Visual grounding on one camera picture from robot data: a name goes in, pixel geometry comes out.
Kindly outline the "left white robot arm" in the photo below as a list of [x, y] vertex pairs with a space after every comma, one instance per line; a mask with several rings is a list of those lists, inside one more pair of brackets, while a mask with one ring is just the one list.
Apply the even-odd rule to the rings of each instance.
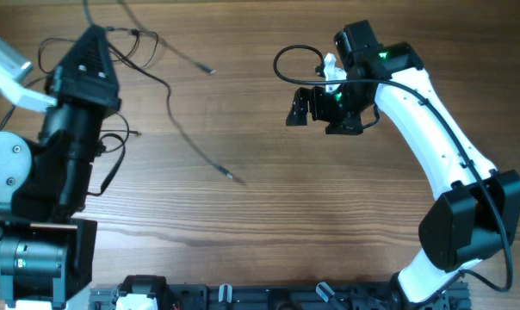
[[92, 25], [47, 75], [0, 39], [0, 95], [44, 115], [37, 140], [0, 131], [0, 299], [65, 309], [92, 278], [97, 224], [82, 220], [103, 121], [121, 107], [103, 28]]

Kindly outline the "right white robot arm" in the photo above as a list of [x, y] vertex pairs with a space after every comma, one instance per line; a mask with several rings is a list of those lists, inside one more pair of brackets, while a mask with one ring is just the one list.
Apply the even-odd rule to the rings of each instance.
[[337, 51], [322, 55], [317, 79], [300, 80], [286, 123], [323, 121], [328, 134], [359, 135], [361, 115], [388, 117], [420, 163], [434, 204], [420, 222], [419, 253], [389, 282], [355, 285], [353, 309], [469, 309], [464, 276], [502, 253], [505, 284], [512, 285], [520, 215], [520, 176], [500, 171], [459, 128], [437, 96], [424, 63], [406, 42], [382, 45], [368, 21], [334, 38]]

